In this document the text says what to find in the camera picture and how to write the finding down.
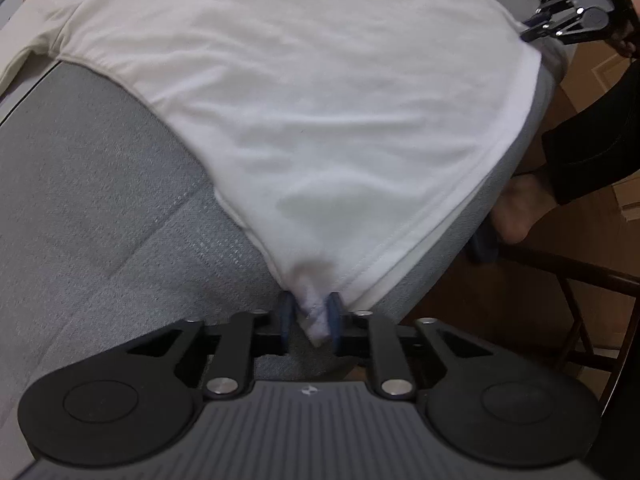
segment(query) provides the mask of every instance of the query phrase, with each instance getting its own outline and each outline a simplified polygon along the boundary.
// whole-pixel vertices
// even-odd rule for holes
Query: white cloth
[[[518,135],[540,54],[516,30],[494,0],[27,0],[0,32],[0,91],[31,50],[123,85],[319,342],[322,298],[370,308]]]

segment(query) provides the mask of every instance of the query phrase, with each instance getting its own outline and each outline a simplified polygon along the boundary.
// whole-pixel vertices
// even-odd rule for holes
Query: wooden furniture
[[[625,367],[629,349],[634,341],[640,322],[640,278],[616,272],[577,260],[527,249],[521,246],[500,246],[500,257],[535,269],[551,272],[558,279],[562,293],[574,318],[574,324],[564,340],[564,344],[556,357],[555,368],[562,369],[566,362],[572,362],[589,368],[597,368],[610,372],[609,381],[600,397],[602,411],[605,412],[611,396],[616,388],[620,374]],[[570,280],[612,290],[636,298],[634,308],[626,329],[620,352],[617,358],[606,357],[594,353],[593,344],[585,327],[580,307],[575,300]],[[583,351],[575,349],[578,341],[582,341]]]

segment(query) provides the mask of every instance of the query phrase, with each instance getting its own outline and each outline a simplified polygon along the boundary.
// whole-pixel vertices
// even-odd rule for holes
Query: silver bolt
[[[207,381],[207,390],[215,394],[230,394],[238,389],[238,383],[228,377],[216,377]]]
[[[389,395],[408,394],[414,386],[404,379],[389,379],[382,383],[382,391]]]

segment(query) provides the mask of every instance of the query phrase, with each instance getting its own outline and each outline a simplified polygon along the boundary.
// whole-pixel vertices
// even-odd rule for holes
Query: gray sofa
[[[537,0],[498,0],[517,18]],[[520,137],[431,251],[376,306],[400,320],[487,214],[534,135],[562,53],[541,47]],[[271,308],[278,285],[198,161],[140,102],[67,63],[32,58],[0,102],[0,479],[30,461],[15,409],[41,375],[186,316]],[[351,366],[313,349],[258,359],[260,377]]]

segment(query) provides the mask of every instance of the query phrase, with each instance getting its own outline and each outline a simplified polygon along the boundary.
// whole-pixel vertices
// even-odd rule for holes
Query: bare foot
[[[504,243],[517,244],[556,206],[556,199],[535,174],[515,176],[491,209],[491,222]]]

